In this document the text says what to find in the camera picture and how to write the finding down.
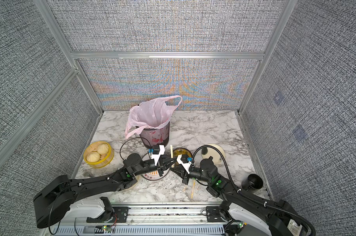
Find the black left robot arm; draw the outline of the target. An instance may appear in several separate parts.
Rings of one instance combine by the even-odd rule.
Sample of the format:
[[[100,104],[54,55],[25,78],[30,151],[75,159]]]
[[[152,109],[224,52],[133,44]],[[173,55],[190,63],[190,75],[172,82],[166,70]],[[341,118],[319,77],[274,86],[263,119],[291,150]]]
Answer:
[[[52,226],[63,219],[71,204],[87,197],[129,189],[136,183],[136,176],[169,169],[176,158],[162,155],[157,162],[143,161],[133,153],[123,161],[124,166],[114,173],[91,179],[69,179],[67,175],[55,178],[33,199],[37,228]]]

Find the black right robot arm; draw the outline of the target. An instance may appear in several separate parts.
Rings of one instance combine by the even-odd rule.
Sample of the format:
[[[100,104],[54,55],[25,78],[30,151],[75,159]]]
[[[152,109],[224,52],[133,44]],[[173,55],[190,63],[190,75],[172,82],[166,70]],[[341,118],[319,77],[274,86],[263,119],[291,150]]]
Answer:
[[[207,192],[220,198],[219,214],[226,221],[242,221],[268,236],[305,236],[315,234],[309,223],[299,216],[290,204],[281,200],[274,202],[254,195],[234,185],[218,173],[213,161],[203,159],[195,167],[192,158],[179,155],[171,170],[180,176],[184,184],[190,179],[207,183]]]

